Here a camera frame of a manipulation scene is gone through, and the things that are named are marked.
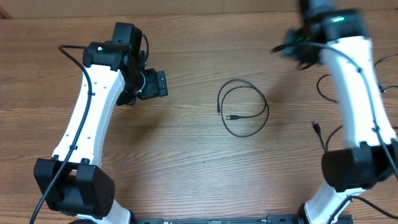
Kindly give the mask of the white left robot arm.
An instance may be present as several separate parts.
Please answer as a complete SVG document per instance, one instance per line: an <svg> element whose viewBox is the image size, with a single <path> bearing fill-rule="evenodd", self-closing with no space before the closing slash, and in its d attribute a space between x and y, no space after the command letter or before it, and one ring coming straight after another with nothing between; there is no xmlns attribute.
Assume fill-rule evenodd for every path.
<svg viewBox="0 0 398 224"><path fill-rule="evenodd" d="M49 159L38 159L34 178L42 193L31 220L47 205L76 223L135 223L115 199L114 180L101 168L103 143L114 107L167 96L165 73L146 68L147 36L116 23L106 42L82 47L81 88L66 131Z"/></svg>

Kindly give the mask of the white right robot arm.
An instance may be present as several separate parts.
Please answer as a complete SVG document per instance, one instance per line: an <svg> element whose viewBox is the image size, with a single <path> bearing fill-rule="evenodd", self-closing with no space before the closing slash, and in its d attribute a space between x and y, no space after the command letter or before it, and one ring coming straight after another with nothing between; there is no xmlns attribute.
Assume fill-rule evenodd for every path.
<svg viewBox="0 0 398 224"><path fill-rule="evenodd" d="M322 156L324 181L301 205L295 223L351 223L349 203L397 174L397 134L390 124L373 65L372 40L357 9L333 1L300 1L302 26L274 48L302 68L326 65L343 121L343 148Z"/></svg>

